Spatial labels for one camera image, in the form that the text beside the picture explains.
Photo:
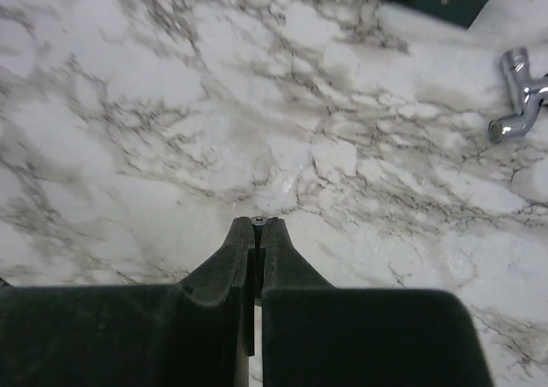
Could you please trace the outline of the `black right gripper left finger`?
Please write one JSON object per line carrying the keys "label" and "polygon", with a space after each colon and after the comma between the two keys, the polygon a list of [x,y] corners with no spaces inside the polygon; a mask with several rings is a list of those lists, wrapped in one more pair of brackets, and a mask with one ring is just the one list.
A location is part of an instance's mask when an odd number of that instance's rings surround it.
{"label": "black right gripper left finger", "polygon": [[238,217],[178,283],[3,287],[2,385],[248,385],[254,244]]}

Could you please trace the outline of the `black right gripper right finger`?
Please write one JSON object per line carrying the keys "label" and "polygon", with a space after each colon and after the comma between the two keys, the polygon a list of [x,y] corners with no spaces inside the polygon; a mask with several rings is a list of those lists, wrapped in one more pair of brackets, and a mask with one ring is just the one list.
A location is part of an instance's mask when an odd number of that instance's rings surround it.
{"label": "black right gripper right finger", "polygon": [[262,306],[266,386],[490,386],[467,308],[436,289],[339,289],[269,219]]}

